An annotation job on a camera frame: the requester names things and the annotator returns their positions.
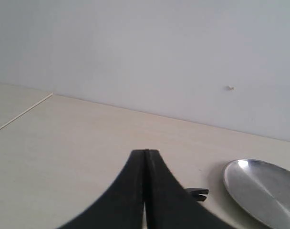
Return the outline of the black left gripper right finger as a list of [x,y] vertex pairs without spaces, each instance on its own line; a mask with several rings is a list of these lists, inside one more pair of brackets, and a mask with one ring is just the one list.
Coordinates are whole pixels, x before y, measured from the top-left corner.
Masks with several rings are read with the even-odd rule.
[[159,151],[145,150],[145,208],[149,229],[231,229],[184,190]]

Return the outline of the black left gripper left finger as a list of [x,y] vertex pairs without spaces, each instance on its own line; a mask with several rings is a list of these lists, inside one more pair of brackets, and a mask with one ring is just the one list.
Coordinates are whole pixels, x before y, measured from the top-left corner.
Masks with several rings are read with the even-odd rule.
[[133,150],[114,182],[61,229],[141,229],[145,150]]

